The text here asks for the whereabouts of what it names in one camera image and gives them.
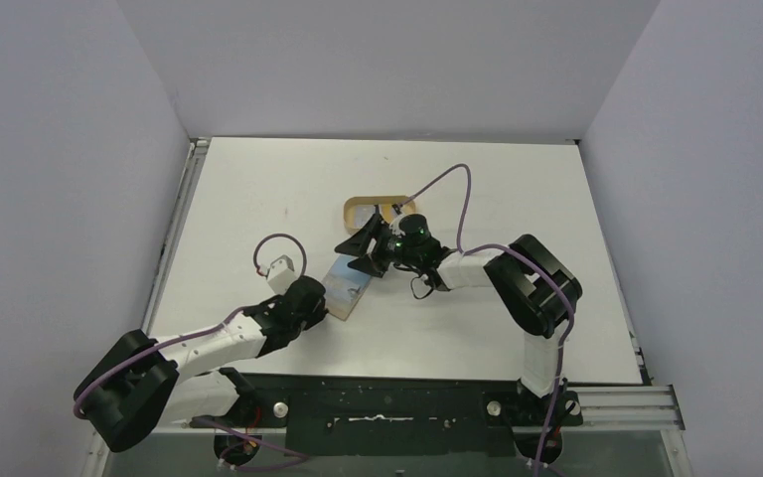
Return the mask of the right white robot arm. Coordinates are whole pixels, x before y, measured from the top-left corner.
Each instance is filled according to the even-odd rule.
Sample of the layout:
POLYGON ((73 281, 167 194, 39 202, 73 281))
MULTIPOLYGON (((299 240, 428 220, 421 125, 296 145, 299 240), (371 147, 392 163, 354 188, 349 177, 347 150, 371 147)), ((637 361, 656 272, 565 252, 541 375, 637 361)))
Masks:
POLYGON ((553 393, 562 375, 561 339, 570 328, 582 287, 535 236, 459 251, 435 238, 422 214, 387 222, 374 213, 334 251, 349 257, 349 268, 372 277, 383 277, 396 266, 416 273, 433 291, 494 289, 524 332, 520 385, 538 398, 553 393))

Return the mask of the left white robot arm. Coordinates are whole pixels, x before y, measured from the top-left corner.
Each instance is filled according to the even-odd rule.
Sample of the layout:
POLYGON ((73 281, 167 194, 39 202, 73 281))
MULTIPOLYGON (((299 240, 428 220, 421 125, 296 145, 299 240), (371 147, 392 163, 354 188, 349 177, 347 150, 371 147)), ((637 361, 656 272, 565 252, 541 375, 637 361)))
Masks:
POLYGON ((112 452, 135 446, 160 423, 223 416, 241 397, 231 363, 281 350, 320 323, 325 293, 322 283, 301 276, 213 327, 164 338, 127 332, 78 385, 73 413, 112 452))

